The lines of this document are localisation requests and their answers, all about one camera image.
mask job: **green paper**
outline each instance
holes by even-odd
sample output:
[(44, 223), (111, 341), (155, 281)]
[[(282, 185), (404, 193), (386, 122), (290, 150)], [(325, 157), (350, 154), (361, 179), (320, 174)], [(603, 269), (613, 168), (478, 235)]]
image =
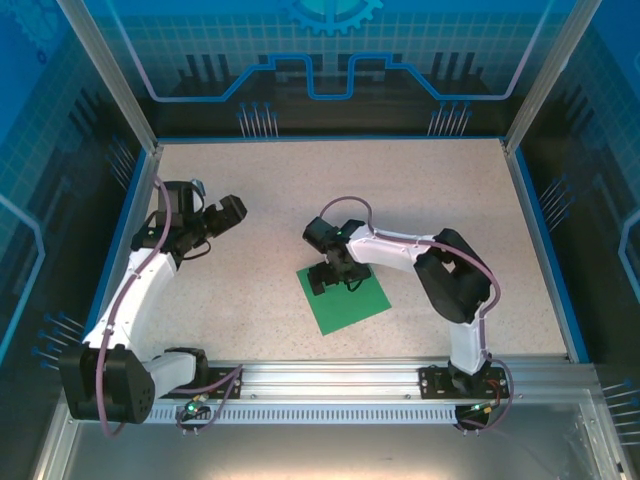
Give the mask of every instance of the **green paper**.
[(343, 283), (325, 287), (325, 293), (315, 296), (307, 278), (308, 268), (297, 272), (298, 279), (322, 335), (353, 325), (391, 308), (376, 276), (362, 282), (355, 292), (347, 290)]

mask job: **enclosure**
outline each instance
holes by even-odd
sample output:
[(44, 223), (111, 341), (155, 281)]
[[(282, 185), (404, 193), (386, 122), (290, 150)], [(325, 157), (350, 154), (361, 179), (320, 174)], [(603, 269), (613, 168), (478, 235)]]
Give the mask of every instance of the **enclosure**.
[[(635, 478), (639, 21), (635, 0), (0, 0), (3, 474)], [(180, 266), (138, 354), (244, 369), (211, 430), (183, 438), (160, 399), (108, 439), (58, 356), (114, 297), (156, 173), (248, 213)], [(374, 267), (385, 306), (320, 324), (302, 234), (344, 195), (380, 229), (459, 231), (498, 278), (500, 429), (421, 398), (450, 344), (415, 276)]]

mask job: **work surface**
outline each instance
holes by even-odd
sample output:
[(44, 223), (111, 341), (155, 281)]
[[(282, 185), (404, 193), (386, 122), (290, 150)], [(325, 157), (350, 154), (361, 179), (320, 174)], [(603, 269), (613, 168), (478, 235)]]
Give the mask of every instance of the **work surface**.
[[(296, 271), (322, 257), (302, 232), (342, 195), (367, 199), (381, 229), (448, 227), (466, 239), (502, 286), (487, 319), (492, 352), (566, 352), (498, 140), (169, 145), (159, 175), (202, 180), (207, 203), (237, 195), (248, 214), (209, 255), (182, 265), (151, 312), (142, 358), (176, 346), (226, 360), (448, 355), (448, 322), (418, 278), (385, 267), (374, 270), (392, 308), (320, 333)], [(344, 202), (325, 218), (342, 225), (366, 211)]]

